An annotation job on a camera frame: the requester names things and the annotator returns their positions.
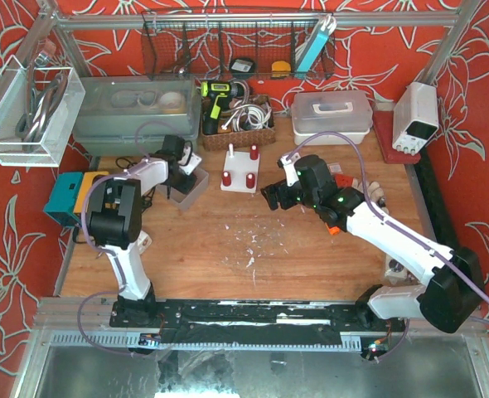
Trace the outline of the orange black screwdriver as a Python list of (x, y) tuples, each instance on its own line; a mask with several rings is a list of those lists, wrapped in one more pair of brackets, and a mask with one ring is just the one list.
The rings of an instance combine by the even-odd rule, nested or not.
[(338, 226), (328, 227), (327, 229), (330, 235), (337, 235), (341, 232), (341, 229)]

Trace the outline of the clear acrylic box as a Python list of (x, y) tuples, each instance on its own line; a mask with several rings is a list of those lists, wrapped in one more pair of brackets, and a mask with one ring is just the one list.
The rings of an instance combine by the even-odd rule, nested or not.
[(76, 70), (29, 70), (11, 56), (0, 89), (0, 165), (59, 167), (85, 97)]

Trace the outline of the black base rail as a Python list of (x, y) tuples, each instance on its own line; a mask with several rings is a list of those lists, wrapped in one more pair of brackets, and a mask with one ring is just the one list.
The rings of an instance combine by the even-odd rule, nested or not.
[(338, 332), (402, 332), (405, 322), (372, 318), (364, 323), (353, 302), (271, 300), (159, 300), (149, 313), (129, 315), (114, 303), (109, 324), (116, 328), (177, 329), (183, 324), (221, 326), (327, 326)]

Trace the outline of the green cordless drill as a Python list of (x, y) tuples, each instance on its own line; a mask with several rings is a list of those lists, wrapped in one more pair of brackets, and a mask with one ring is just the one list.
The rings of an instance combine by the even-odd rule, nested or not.
[(221, 80), (204, 80), (201, 82), (201, 96), (209, 100), (203, 116), (203, 134), (217, 134), (220, 115), (230, 108), (231, 100), (243, 98), (248, 90), (244, 80), (231, 82)]

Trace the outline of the wicker basket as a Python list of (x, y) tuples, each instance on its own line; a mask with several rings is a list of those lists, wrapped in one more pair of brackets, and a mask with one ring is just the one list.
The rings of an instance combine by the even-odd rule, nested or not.
[(266, 129), (252, 129), (238, 132), (231, 130), (213, 135), (205, 135), (201, 129), (200, 137), (202, 146), (206, 151), (227, 149), (230, 143), (235, 148), (247, 148), (252, 144), (257, 144), (258, 146), (268, 145), (276, 141), (274, 117), (273, 115), (270, 116)]

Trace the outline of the clear spring bin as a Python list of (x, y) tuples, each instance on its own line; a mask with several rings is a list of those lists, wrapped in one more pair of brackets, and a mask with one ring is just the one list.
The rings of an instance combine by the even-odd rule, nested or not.
[(170, 196), (167, 199), (169, 203), (180, 211), (187, 211), (209, 186), (209, 173), (201, 167), (198, 167), (191, 175), (196, 177), (191, 190), (187, 194), (183, 194), (172, 187)]

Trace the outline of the small drill bit case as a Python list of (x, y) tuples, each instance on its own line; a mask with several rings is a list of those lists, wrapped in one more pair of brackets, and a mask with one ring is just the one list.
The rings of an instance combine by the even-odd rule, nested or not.
[(339, 163), (329, 163), (328, 168), (332, 174), (343, 174), (341, 165)]

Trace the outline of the white peg board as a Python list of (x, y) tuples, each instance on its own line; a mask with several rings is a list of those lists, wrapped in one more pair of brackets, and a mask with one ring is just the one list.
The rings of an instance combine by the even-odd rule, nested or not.
[[(231, 186), (229, 188), (221, 187), (220, 181), (220, 189), (226, 192), (239, 192), (239, 193), (256, 193), (259, 179), (259, 162), (260, 162), (260, 153), (258, 160), (251, 160), (249, 158), (249, 150), (247, 152), (236, 151), (234, 145), (230, 143), (228, 145), (228, 149), (225, 154), (225, 164), (222, 170), (228, 171), (231, 173)], [(256, 175), (256, 189), (250, 190), (245, 185), (246, 175), (248, 173), (254, 173)]]

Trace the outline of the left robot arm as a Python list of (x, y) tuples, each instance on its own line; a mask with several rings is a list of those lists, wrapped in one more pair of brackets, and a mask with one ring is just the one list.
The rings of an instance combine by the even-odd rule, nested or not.
[(81, 212), (87, 241), (104, 252), (118, 280), (118, 301), (124, 305), (148, 305), (153, 285), (144, 272), (138, 248), (143, 223), (143, 194), (160, 187), (176, 204), (192, 201), (201, 158), (192, 142), (167, 135), (162, 147), (121, 173), (98, 179), (86, 194)]

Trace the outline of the yellow tape measure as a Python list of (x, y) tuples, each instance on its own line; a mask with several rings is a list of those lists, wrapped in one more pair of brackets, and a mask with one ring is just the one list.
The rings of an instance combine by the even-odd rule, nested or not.
[(271, 64), (271, 78), (273, 80), (285, 79), (292, 73), (292, 68), (289, 62), (275, 61)]

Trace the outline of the black tape measure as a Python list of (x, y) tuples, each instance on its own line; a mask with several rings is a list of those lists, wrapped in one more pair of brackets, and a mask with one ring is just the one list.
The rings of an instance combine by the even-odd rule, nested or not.
[(236, 79), (248, 79), (252, 77), (256, 70), (256, 63), (248, 57), (238, 57), (231, 60), (229, 72)]

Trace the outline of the white power adapter cube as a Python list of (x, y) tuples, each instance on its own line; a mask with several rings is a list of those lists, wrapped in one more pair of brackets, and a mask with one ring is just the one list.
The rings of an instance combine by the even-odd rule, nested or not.
[(142, 254), (152, 244), (152, 239), (147, 232), (140, 231), (140, 234), (137, 239), (137, 244), (138, 244), (139, 251)]

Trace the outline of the white plastic storage box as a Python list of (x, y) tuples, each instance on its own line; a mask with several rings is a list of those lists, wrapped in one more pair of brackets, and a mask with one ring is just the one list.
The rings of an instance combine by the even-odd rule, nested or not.
[(373, 111), (362, 90), (302, 92), (291, 105), (293, 141), (333, 131), (360, 144), (372, 128)]

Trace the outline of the red large spring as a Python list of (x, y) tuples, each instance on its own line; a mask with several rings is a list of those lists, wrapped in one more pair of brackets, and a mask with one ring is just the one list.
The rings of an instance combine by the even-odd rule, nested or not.
[(258, 160), (259, 159), (259, 148), (256, 144), (253, 144), (251, 147), (250, 147), (250, 151), (249, 151), (249, 158), (253, 161), (255, 160)]
[(256, 175), (252, 172), (246, 175), (245, 185), (250, 190), (256, 189)]
[(223, 171), (222, 177), (221, 177), (221, 187), (223, 188), (229, 188), (231, 186), (231, 173), (228, 171)]

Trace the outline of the grey plastic toolbox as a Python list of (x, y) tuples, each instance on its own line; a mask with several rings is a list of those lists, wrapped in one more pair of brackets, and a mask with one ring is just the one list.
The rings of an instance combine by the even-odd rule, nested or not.
[(167, 134), (197, 143), (201, 96), (193, 80), (85, 77), (74, 140), (98, 157), (152, 153)]

